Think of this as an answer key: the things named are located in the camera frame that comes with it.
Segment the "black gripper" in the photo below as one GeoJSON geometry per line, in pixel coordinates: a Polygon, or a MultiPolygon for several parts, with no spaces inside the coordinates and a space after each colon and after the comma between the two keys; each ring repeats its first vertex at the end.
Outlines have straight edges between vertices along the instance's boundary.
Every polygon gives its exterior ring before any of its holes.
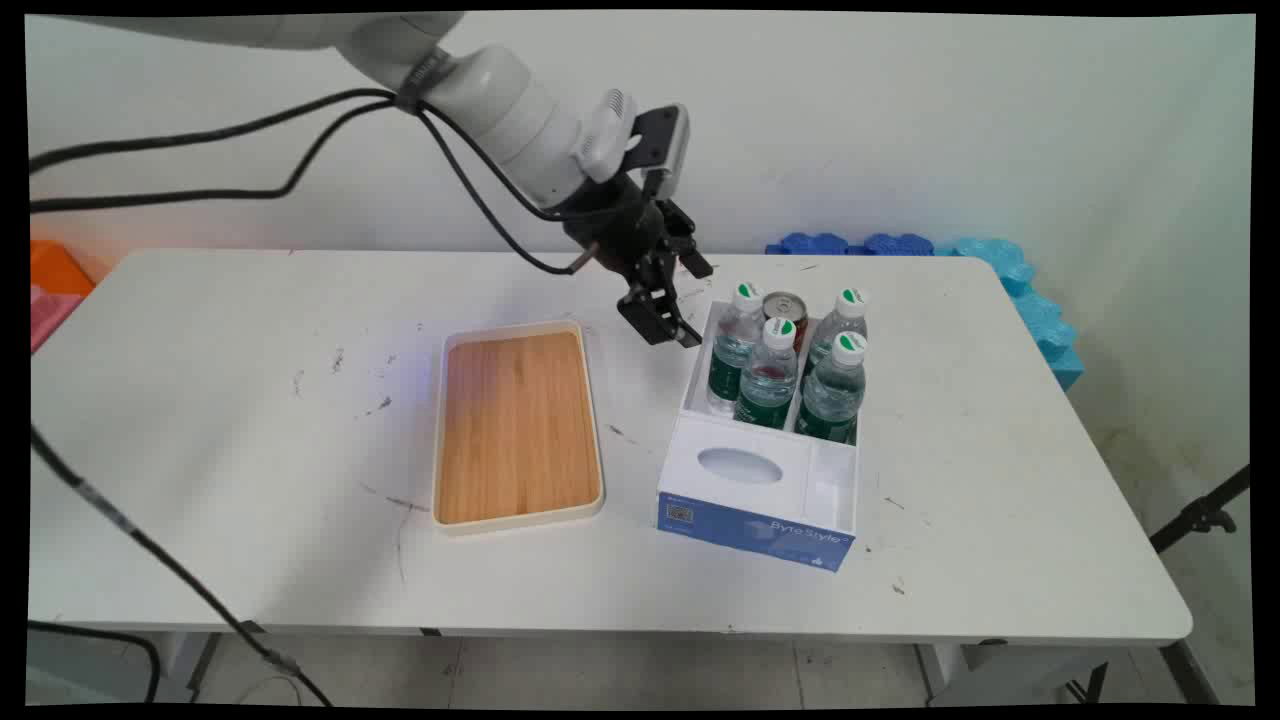
{"type": "Polygon", "coordinates": [[[634,284],[616,309],[643,340],[701,345],[669,288],[654,290],[669,281],[676,264],[695,279],[714,272],[698,250],[694,220],[675,201],[654,199],[630,177],[616,176],[603,183],[586,181],[548,215],[582,249],[567,268],[570,275],[595,261],[634,284]]]}

